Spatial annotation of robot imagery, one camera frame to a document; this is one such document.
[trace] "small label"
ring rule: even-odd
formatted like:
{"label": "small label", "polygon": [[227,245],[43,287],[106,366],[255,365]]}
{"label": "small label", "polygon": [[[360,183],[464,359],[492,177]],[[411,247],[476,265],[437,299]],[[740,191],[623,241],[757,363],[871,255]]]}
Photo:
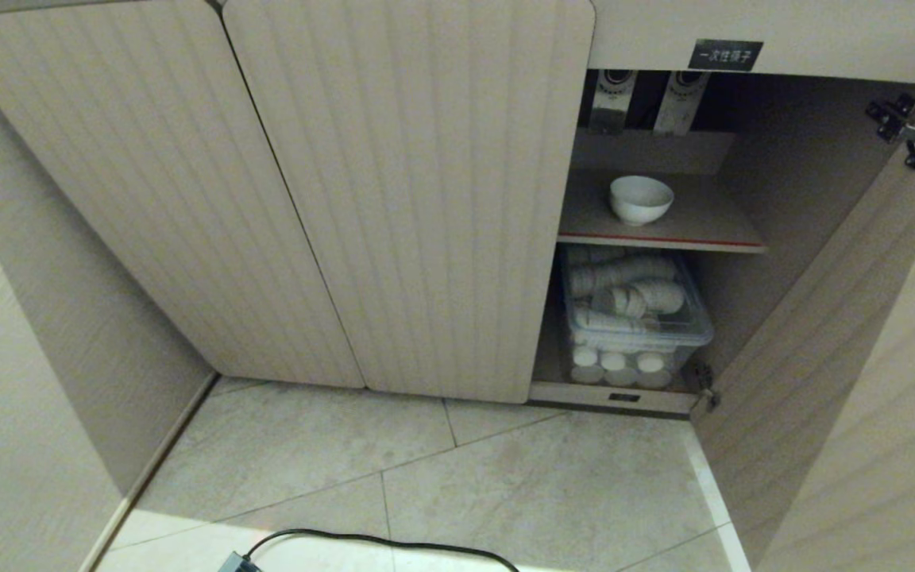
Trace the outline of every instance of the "small label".
{"label": "small label", "polygon": [[722,69],[750,72],[765,42],[744,40],[698,40],[690,55],[690,69]]}

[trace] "tile floor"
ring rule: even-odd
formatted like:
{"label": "tile floor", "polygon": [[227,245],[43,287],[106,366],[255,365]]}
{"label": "tile floor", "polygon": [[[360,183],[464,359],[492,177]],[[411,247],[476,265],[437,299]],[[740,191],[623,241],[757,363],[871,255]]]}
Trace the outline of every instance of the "tile floor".
{"label": "tile floor", "polygon": [[[496,551],[524,572],[749,572],[685,421],[251,380],[211,391],[99,572],[217,572],[280,528]],[[489,572],[297,537],[264,572]]]}

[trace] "door hinge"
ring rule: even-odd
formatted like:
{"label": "door hinge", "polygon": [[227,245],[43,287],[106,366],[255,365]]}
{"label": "door hinge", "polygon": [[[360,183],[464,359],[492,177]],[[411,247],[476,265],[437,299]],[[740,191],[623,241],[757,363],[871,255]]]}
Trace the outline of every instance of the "door hinge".
{"label": "door hinge", "polygon": [[912,95],[899,95],[893,102],[871,102],[867,106],[867,116],[878,123],[878,137],[885,142],[905,140],[909,155],[905,157],[905,166],[915,169],[915,126],[910,117],[915,112],[915,98]]}
{"label": "door hinge", "polygon": [[698,395],[698,403],[701,399],[705,400],[705,408],[708,412],[714,412],[716,407],[722,403],[722,394],[712,388],[715,383],[715,373],[712,372],[712,366],[700,359],[690,359],[683,366],[683,380],[687,387],[695,388]]}

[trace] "cabinet door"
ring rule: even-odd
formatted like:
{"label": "cabinet door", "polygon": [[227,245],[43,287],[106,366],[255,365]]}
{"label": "cabinet door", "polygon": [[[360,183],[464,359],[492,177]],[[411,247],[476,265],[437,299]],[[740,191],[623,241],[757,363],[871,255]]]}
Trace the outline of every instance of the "cabinet door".
{"label": "cabinet door", "polygon": [[897,151],[693,420],[756,570],[915,570],[915,171]]}
{"label": "cabinet door", "polygon": [[587,0],[231,0],[225,22],[367,384],[523,402]]}
{"label": "cabinet door", "polygon": [[362,386],[213,8],[0,14],[0,108],[219,372]]}

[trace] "white bowl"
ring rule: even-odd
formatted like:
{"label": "white bowl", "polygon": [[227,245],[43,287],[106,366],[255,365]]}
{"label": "white bowl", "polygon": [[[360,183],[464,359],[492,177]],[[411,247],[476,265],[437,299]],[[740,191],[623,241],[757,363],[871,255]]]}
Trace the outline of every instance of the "white bowl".
{"label": "white bowl", "polygon": [[609,185],[609,202],[620,220],[641,226],[658,220],[673,203],[673,191],[650,177],[620,177]]}

